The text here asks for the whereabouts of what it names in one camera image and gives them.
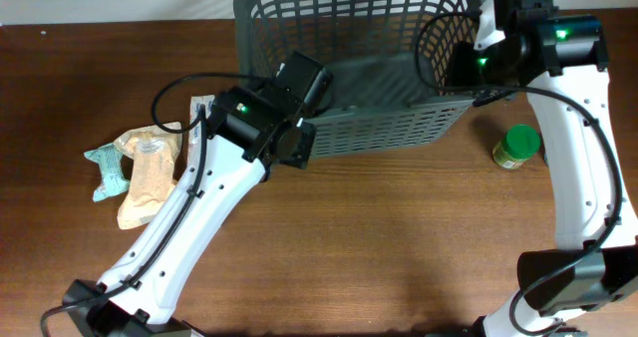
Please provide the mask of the grey plastic basket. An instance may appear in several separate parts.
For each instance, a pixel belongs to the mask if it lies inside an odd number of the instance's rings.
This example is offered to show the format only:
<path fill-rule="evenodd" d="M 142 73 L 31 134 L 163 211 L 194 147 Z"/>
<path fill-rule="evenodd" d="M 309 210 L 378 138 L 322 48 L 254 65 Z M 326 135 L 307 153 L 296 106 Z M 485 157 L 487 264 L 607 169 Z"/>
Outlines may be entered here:
<path fill-rule="evenodd" d="M 314 158 L 427 145 L 472 104 L 444 84 L 484 1 L 233 0 L 239 68 L 269 76 L 300 52 L 333 74 Z"/>

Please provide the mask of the white tissue multipack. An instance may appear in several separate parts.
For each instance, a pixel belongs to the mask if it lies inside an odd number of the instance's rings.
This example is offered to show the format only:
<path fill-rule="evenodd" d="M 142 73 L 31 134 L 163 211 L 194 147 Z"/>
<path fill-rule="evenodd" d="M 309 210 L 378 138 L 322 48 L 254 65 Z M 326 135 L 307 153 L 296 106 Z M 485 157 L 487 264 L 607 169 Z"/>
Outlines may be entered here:
<path fill-rule="evenodd" d="M 187 165 L 193 166 L 193 162 L 199 157 L 199 143 L 200 143 L 200 123 L 195 120 L 198 117 L 198 112 L 201 108 L 205 108 L 205 118 L 210 116 L 211 108 L 215 100 L 215 95 L 206 96 L 193 96 L 190 99 L 189 105 L 189 117 L 195 126 L 188 132 L 188 146 L 187 146 Z"/>

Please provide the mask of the beige snack bag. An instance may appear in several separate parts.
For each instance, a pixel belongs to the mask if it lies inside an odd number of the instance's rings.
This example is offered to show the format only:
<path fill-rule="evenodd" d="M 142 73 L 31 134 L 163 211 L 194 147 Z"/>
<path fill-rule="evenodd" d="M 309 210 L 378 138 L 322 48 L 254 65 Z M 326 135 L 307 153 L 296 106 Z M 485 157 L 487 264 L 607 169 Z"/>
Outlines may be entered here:
<path fill-rule="evenodd" d="M 130 187 L 117 215 L 120 229 L 133 229 L 149 223 L 175 188 L 182 137 L 147 126 L 123 133 L 114 144 L 133 160 Z"/>

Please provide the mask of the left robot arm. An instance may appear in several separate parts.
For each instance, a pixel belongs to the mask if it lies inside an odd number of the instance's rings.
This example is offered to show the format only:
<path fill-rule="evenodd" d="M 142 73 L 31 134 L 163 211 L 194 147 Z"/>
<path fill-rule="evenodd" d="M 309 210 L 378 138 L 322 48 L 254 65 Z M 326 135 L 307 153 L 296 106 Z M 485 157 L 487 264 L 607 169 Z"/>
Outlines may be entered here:
<path fill-rule="evenodd" d="M 123 257 L 96 281 L 74 281 L 61 306 L 84 336 L 196 336 L 174 318 L 202 253 L 236 205 L 272 166 L 304 169 L 316 129 L 310 119 L 333 76 L 292 53 L 272 78 L 250 77 L 199 109 L 199 141 L 177 186 Z"/>

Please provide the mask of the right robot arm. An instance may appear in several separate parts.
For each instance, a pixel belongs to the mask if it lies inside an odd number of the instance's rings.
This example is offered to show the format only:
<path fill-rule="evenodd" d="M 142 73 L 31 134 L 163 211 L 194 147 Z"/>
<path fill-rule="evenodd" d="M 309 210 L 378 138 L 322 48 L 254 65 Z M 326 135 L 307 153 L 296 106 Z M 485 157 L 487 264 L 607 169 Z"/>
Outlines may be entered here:
<path fill-rule="evenodd" d="M 637 290 L 637 216 L 610 123 L 603 28 L 591 15 L 560 15 L 553 0 L 486 0 L 476 48 L 484 82 L 527 95 L 556 212 L 555 247 L 521 255 L 517 291 L 476 329 L 554 335 Z"/>

